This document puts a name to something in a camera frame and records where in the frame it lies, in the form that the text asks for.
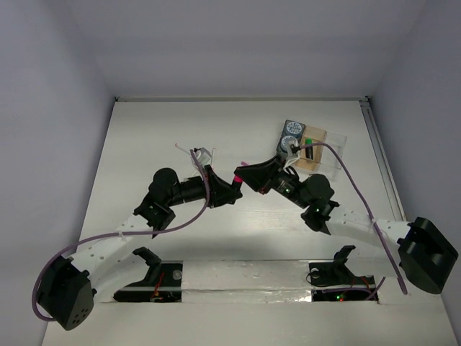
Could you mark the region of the black pink highlighter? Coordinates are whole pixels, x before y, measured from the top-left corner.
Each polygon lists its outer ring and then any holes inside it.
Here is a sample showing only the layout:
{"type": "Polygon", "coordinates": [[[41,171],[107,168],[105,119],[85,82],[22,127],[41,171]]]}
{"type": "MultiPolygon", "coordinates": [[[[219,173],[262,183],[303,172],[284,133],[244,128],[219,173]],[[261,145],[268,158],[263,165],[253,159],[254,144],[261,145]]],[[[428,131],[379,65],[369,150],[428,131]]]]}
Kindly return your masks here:
{"type": "Polygon", "coordinates": [[[243,184],[243,181],[237,182],[233,180],[231,186],[234,190],[239,191],[241,189],[242,184],[243,184]]]}

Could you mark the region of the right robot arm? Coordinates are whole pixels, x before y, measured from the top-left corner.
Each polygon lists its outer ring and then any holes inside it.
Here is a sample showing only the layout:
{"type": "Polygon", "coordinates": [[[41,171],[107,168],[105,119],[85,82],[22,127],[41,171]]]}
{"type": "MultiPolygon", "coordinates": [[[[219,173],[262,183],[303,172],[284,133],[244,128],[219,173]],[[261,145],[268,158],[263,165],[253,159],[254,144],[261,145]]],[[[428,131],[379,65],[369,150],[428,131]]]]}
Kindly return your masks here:
{"type": "Polygon", "coordinates": [[[304,181],[275,156],[253,165],[237,167],[235,174],[262,195],[274,190],[304,211],[301,218],[309,229],[329,236],[363,241],[384,251],[387,264],[382,276],[395,276],[400,286],[406,281],[420,290],[440,294],[459,254],[428,219],[386,221],[372,212],[362,215],[332,199],[328,178],[312,174],[304,181]]]}

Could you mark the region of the black green highlighter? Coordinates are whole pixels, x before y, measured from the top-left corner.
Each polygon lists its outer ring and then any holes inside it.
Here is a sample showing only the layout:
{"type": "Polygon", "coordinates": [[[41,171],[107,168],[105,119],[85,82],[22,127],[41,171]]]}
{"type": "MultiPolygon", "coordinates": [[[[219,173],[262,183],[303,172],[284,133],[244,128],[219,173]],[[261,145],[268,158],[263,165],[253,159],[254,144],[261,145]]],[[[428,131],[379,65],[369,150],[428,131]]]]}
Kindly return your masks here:
{"type": "Polygon", "coordinates": [[[311,146],[311,144],[308,144],[306,146],[307,147],[305,148],[305,156],[306,156],[307,159],[313,160],[314,159],[313,147],[311,146]]]}

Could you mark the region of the peach cap marker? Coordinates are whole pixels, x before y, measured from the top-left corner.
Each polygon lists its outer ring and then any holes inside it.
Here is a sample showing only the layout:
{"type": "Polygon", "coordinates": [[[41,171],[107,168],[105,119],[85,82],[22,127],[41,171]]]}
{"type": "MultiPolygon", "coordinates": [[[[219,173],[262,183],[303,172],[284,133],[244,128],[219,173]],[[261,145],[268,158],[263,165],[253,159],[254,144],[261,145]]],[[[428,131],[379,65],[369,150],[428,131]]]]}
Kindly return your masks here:
{"type": "Polygon", "coordinates": [[[211,158],[210,158],[210,166],[213,168],[213,163],[214,163],[214,158],[215,158],[215,151],[216,151],[216,148],[213,147],[212,148],[212,151],[211,151],[211,158]]]}

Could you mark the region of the silver taped strip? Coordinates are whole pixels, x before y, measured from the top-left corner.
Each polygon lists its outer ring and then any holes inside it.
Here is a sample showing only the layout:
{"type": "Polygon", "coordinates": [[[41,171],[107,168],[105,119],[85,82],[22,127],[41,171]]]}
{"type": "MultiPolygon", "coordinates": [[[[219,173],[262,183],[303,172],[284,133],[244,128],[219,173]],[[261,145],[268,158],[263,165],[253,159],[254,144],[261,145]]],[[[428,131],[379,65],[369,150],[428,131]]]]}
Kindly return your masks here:
{"type": "Polygon", "coordinates": [[[187,261],[183,303],[310,303],[309,265],[298,260],[187,261]]]}

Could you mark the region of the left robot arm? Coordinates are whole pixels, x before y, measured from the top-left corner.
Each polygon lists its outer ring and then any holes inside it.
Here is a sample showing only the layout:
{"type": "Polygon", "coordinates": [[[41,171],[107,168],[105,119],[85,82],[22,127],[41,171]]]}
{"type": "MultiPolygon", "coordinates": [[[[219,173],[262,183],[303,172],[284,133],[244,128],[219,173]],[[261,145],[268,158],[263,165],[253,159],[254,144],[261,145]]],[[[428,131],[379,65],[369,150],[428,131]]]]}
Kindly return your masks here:
{"type": "Polygon", "coordinates": [[[43,321],[66,331],[77,328],[116,276],[141,258],[134,275],[142,284],[161,280],[161,259],[148,242],[169,233],[173,207],[203,200],[204,208],[232,205],[242,197],[242,181],[226,182],[206,165],[199,175],[180,181],[171,168],[158,170],[148,193],[116,231],[81,240],[55,254],[41,270],[32,289],[32,310],[43,321]]]}

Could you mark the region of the orange cap marker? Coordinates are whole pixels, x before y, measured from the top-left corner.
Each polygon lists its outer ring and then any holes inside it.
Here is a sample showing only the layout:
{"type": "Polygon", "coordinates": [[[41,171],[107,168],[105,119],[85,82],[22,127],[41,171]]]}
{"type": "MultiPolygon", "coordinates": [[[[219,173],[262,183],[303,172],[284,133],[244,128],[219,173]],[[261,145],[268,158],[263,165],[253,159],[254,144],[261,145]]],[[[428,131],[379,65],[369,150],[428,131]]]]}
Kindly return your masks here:
{"type": "Polygon", "coordinates": [[[186,155],[191,156],[191,153],[193,153],[193,149],[186,149],[183,146],[180,146],[178,143],[175,143],[175,147],[179,149],[180,151],[184,152],[186,155]]]}

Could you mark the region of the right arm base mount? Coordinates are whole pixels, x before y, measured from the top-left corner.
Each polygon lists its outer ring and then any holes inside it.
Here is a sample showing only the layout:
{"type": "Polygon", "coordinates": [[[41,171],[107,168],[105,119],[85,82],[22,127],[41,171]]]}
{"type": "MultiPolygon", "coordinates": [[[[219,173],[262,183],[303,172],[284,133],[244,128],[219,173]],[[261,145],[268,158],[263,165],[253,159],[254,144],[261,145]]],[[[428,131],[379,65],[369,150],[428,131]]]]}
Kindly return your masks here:
{"type": "Polygon", "coordinates": [[[305,279],[312,288],[312,302],[378,301],[374,277],[356,276],[346,266],[354,250],[354,245],[347,245],[332,260],[308,265],[305,279]]]}

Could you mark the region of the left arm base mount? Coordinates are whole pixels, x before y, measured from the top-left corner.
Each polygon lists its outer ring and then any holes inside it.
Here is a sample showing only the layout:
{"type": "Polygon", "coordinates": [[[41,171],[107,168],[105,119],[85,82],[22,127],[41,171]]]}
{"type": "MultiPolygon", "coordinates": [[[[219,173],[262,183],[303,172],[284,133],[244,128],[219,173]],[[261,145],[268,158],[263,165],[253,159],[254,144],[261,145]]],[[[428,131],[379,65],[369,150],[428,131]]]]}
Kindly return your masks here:
{"type": "Polygon", "coordinates": [[[162,262],[146,247],[133,254],[141,258],[147,271],[142,280],[117,290],[113,299],[118,303],[180,303],[182,301],[182,262],[162,262]]]}

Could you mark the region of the clear plastic bin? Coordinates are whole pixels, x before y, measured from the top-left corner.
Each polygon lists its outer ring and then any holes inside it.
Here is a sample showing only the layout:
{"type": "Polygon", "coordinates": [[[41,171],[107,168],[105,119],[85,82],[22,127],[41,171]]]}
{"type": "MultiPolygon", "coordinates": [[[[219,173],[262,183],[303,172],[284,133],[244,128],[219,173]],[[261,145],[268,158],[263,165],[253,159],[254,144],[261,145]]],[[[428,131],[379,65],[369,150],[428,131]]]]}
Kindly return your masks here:
{"type": "MultiPolygon", "coordinates": [[[[323,142],[328,144],[341,159],[344,154],[346,140],[346,136],[327,132],[323,142]]],[[[325,175],[331,181],[335,181],[338,174],[342,171],[342,165],[329,148],[320,146],[319,149],[321,150],[321,160],[318,166],[318,173],[325,175]]]]}

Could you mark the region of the dark grey plastic bin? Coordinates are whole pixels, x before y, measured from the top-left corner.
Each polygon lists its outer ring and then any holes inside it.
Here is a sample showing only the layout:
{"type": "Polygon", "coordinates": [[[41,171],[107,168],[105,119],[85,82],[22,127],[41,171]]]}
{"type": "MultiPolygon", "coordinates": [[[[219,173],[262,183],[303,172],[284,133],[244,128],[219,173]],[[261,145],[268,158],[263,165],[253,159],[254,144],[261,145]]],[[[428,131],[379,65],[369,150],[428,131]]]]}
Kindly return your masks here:
{"type": "Polygon", "coordinates": [[[287,142],[296,140],[297,142],[303,137],[305,124],[294,120],[286,120],[277,144],[277,152],[287,153],[287,142]]]}

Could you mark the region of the blue white round jar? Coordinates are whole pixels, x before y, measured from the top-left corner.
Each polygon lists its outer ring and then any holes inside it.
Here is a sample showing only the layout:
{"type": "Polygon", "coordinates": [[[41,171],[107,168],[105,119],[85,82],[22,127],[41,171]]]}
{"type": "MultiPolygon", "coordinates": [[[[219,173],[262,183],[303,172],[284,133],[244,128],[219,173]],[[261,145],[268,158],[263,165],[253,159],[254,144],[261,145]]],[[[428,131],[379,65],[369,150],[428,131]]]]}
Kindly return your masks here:
{"type": "Polygon", "coordinates": [[[287,120],[284,125],[283,134],[285,136],[294,136],[299,138],[303,135],[304,125],[297,121],[287,120]]]}

